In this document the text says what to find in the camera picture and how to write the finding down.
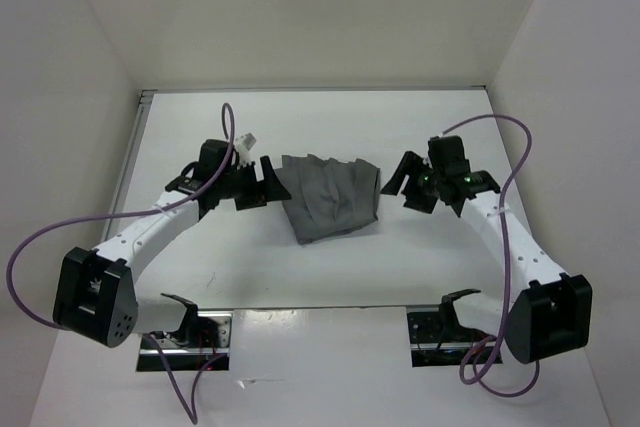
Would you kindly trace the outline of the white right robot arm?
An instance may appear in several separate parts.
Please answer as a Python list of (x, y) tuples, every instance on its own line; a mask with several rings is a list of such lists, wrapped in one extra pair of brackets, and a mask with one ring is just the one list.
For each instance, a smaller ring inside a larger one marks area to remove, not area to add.
[(471, 171), (467, 159), (450, 172), (407, 151), (384, 195), (401, 194), (405, 207), (430, 214), (451, 207), (480, 237), (503, 270), (510, 291), (495, 300), (476, 288), (443, 296), (438, 327), (450, 340), (471, 329), (502, 337), (513, 357), (529, 364), (580, 349), (589, 340), (593, 289), (583, 275), (569, 275), (543, 253), (532, 235), (501, 203), (501, 189), (486, 171)]

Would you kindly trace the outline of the grey pleated skirt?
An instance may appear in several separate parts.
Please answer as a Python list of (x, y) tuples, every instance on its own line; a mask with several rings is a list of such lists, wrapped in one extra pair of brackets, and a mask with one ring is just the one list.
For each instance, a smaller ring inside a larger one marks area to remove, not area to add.
[(350, 234), (378, 221), (380, 168), (357, 158), (283, 155), (276, 175), (291, 198), (283, 209), (298, 244)]

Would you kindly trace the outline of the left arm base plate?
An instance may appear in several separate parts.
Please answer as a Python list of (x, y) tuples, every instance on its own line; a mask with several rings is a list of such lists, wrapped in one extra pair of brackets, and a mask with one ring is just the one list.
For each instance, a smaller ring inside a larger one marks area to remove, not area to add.
[(233, 312), (203, 310), (189, 330), (179, 333), (154, 331), (152, 341), (143, 337), (138, 351), (137, 372), (164, 371), (156, 344), (175, 372), (228, 371)]

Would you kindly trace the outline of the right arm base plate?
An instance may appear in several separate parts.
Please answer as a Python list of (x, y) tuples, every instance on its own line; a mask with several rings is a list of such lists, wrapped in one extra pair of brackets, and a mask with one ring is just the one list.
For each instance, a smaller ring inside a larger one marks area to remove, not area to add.
[(459, 366), (487, 336), (477, 329), (446, 327), (437, 306), (408, 309), (406, 320), (413, 368)]

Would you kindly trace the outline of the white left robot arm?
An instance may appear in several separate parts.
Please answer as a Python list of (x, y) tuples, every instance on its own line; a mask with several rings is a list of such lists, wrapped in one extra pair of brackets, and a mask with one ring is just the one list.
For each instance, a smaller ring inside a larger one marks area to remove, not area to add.
[(257, 164), (220, 165), (212, 185), (206, 185), (205, 173), (201, 163), (191, 163), (168, 183), (150, 215), (90, 250), (75, 247), (65, 255), (53, 308), (58, 326), (109, 348), (133, 333), (163, 332), (180, 347), (197, 339), (197, 304), (169, 293), (157, 301), (138, 299), (141, 274), (221, 201), (231, 199), (237, 210), (247, 210), (290, 197), (267, 156)]

